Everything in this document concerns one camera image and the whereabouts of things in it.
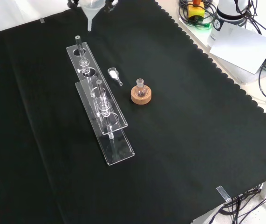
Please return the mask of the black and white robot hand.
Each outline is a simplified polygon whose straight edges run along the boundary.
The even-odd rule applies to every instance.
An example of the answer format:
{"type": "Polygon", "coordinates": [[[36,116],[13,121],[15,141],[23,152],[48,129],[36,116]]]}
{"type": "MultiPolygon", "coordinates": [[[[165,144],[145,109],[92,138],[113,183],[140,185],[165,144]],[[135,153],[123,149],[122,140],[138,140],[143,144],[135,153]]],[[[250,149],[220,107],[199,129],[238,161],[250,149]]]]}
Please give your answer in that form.
{"type": "MultiPolygon", "coordinates": [[[[67,6],[71,9],[76,9],[78,7],[79,0],[68,0],[67,6]]],[[[106,0],[106,5],[104,11],[110,13],[118,4],[118,0],[106,0]]]]}

